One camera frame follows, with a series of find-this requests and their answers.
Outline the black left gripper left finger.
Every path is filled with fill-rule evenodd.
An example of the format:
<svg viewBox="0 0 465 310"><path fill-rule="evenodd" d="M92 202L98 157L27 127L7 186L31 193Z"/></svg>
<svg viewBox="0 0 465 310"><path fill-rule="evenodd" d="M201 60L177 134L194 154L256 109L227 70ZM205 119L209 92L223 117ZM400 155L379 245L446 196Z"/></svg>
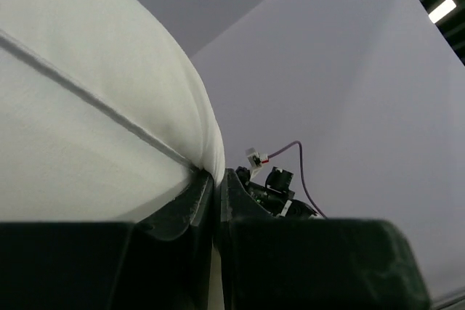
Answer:
<svg viewBox="0 0 465 310"><path fill-rule="evenodd" d="M206 309L212 177L138 223L1 225L3 309Z"/></svg>

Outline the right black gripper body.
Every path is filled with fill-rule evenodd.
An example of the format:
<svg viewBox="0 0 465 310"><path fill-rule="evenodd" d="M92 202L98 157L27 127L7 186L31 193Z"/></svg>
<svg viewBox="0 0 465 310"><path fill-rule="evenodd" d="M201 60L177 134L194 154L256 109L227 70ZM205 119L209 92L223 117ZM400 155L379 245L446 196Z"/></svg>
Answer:
<svg viewBox="0 0 465 310"><path fill-rule="evenodd" d="M244 190L254 199L256 203L261 205L261 207L263 207L273 216L278 216L281 213L287 199L271 189L252 182L251 172L247 168L239 166L235 170L235 173L243 185Z"/></svg>

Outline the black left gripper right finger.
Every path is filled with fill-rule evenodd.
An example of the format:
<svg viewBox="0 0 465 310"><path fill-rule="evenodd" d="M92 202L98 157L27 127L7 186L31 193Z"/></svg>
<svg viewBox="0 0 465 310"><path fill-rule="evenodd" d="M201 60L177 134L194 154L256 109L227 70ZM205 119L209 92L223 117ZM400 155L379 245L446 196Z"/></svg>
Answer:
<svg viewBox="0 0 465 310"><path fill-rule="evenodd" d="M232 169L214 198L226 309L429 309L405 235L376 219L275 218Z"/></svg>

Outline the white pillow insert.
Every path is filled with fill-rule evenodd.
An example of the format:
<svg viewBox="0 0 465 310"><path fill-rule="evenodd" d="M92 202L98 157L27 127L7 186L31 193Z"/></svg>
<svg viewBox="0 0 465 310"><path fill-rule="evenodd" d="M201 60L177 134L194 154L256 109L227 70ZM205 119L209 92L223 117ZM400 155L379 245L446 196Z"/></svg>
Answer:
<svg viewBox="0 0 465 310"><path fill-rule="evenodd" d="M198 72L138 0L1 0L1 220L140 221L225 151Z"/></svg>

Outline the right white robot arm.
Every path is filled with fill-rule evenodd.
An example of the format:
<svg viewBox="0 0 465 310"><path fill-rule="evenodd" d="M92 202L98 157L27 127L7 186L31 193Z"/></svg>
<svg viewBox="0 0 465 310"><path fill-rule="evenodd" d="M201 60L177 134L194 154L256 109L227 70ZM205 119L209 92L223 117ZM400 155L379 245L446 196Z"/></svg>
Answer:
<svg viewBox="0 0 465 310"><path fill-rule="evenodd" d="M429 309L405 235L377 219L325 219L274 168L227 169L214 198L226 309Z"/></svg>

